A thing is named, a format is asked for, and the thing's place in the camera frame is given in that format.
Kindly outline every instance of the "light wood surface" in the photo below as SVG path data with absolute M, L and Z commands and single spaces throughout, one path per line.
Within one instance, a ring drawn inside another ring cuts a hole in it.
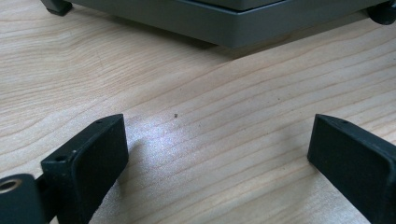
M 85 7 L 0 8 L 0 177 L 41 175 L 123 113 L 130 161 L 92 223 L 368 223 L 306 153 L 317 113 L 396 144 L 395 25 L 226 49 Z

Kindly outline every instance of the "gray device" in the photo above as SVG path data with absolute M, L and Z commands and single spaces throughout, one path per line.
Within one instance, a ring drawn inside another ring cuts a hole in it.
M 389 0 L 41 0 L 49 12 L 64 15 L 71 3 L 132 21 L 237 48 L 294 30 L 335 20 L 362 9 L 395 17 Z

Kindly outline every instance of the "black foot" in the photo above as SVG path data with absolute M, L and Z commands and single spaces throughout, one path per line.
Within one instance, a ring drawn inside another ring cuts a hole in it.
M 73 7 L 73 5 L 71 3 L 67 3 L 67 4 L 64 5 L 64 8 L 62 10 L 60 10 L 60 11 L 54 11 L 54 10 L 49 9 L 49 8 L 47 8 L 47 10 L 51 14 L 54 14 L 54 15 L 57 15 L 57 16 L 64 16 L 64 15 L 67 14 L 67 12 L 69 12 L 72 9 L 72 7 Z
M 370 18 L 382 25 L 391 25 L 396 21 L 396 4 L 386 2 L 368 10 Z

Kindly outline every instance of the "wood grain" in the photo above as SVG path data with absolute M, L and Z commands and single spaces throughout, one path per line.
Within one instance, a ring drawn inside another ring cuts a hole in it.
M 85 7 L 0 8 L 0 176 L 39 176 L 123 113 L 130 161 L 92 223 L 368 223 L 305 156 L 317 113 L 396 144 L 395 25 L 226 49 Z

